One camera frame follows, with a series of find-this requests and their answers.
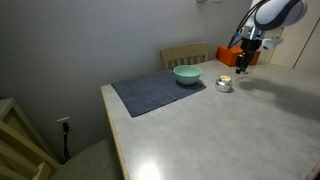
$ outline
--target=gray towel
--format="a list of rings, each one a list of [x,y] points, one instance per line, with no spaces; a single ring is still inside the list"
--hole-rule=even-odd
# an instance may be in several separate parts
[[[182,85],[172,70],[112,83],[132,117],[139,116],[206,88],[203,84]]]

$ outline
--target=wall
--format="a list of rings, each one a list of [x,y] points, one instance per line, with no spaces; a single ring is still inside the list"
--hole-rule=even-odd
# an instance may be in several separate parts
[[[307,0],[307,3],[305,16],[298,23],[284,28],[281,34],[284,40],[276,47],[271,63],[294,68],[320,18],[320,1]]]
[[[69,151],[108,137],[100,86],[161,69],[159,48],[227,44],[251,0],[1,0],[0,96],[14,97],[50,148]]]
[[[306,46],[294,66],[295,70],[308,72],[310,74],[320,75],[319,69],[319,42],[320,42],[320,14],[319,19],[314,27]]]

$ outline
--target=power cord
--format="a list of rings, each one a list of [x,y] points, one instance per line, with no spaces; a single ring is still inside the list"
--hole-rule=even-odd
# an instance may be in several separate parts
[[[69,159],[71,159],[71,156],[68,151],[68,146],[67,146],[68,132],[69,132],[70,126],[68,125],[67,122],[62,123],[62,126],[63,126],[63,138],[64,138],[64,157],[66,158],[66,160],[62,163],[62,164],[64,164],[67,161],[69,161]]]
[[[246,15],[243,17],[243,19],[241,20],[240,24],[238,25],[236,32],[234,33],[234,35],[231,37],[231,40],[228,44],[228,49],[232,48],[234,45],[236,45],[240,40],[238,40],[237,42],[233,43],[233,41],[235,40],[235,38],[240,36],[240,30],[242,29],[242,27],[245,25],[245,23],[247,22],[247,20],[250,18],[250,16],[256,11],[258,10],[264,3],[268,2],[270,0],[261,0],[260,2],[258,2],[256,5],[254,5],[252,8],[250,8],[250,10],[246,13]]]

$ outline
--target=light green bowl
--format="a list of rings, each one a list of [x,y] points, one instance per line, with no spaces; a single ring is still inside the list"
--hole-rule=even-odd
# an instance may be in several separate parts
[[[196,66],[181,65],[173,69],[176,80],[184,85],[191,85],[199,80],[202,73],[201,69]]]

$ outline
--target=chair back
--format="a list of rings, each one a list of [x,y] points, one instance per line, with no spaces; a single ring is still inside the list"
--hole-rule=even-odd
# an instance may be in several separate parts
[[[208,44],[205,42],[180,44],[160,49],[163,69],[179,65],[192,65],[208,61]]]
[[[0,179],[49,179],[60,164],[40,145],[29,121],[18,116],[22,112],[15,101],[7,102],[0,106]]]

